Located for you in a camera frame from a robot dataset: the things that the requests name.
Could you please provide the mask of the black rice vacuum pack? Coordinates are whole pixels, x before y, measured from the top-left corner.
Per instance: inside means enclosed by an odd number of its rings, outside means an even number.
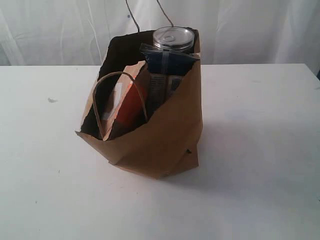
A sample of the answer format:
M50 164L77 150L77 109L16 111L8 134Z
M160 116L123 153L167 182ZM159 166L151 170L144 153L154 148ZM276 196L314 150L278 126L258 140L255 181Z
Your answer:
M200 60L196 53L184 53L172 49L161 49L148 44L141 44L140 52L144 55L150 83L146 102L147 113L153 113L179 87L182 78L190 71L195 62Z

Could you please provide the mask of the dark grain can silver lid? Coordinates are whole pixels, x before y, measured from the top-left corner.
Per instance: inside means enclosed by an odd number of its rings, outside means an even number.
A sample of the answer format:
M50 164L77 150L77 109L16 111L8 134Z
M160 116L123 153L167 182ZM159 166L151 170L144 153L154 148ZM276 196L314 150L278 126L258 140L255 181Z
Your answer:
M166 26L153 32L153 45L163 50L190 52L195 40L192 30L179 26Z

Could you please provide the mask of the white backdrop curtain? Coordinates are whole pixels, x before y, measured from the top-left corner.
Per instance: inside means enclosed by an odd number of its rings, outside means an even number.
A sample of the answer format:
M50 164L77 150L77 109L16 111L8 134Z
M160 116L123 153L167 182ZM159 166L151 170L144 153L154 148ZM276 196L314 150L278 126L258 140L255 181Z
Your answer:
M317 0L3 0L2 65L100 65L112 38L197 29L203 64L320 68Z

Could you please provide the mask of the brown kraft stand-up pouch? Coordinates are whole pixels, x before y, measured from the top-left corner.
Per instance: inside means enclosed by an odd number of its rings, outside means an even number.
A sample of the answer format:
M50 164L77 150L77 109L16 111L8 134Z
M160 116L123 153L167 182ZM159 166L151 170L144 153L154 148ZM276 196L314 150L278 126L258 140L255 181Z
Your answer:
M145 64L145 61L139 61L135 65L127 65L124 72L129 75L123 73L118 76L101 118L104 141L118 138L144 123L141 98L133 80Z

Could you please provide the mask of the brown paper bag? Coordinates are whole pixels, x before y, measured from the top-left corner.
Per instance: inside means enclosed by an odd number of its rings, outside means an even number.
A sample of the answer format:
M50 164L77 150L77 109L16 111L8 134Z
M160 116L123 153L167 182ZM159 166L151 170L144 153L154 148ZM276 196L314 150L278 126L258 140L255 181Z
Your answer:
M198 54L200 38L196 29L194 43L187 54ZM151 76L141 44L153 45L155 30L116 36L111 39L97 79L88 96L77 135L108 162L122 170L159 179L196 168L197 144L203 130L201 61L182 78L173 95L154 113L147 113ZM102 114L118 78L126 66L145 61L133 80L138 90L145 121L134 130L112 140L103 140Z

